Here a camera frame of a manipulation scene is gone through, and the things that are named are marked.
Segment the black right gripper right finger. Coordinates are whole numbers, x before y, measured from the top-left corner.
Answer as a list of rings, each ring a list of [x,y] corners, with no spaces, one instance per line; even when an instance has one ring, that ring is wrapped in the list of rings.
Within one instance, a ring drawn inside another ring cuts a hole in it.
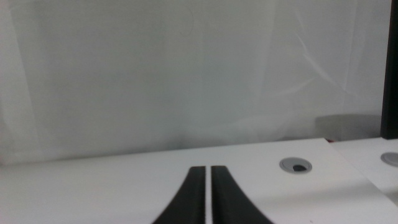
[[[241,190],[226,166],[211,167],[213,223],[272,224]]]

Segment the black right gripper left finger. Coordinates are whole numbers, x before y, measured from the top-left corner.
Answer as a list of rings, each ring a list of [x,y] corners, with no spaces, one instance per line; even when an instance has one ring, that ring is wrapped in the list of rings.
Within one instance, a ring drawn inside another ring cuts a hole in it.
[[[205,166],[191,167],[179,190],[153,224],[204,224]]]

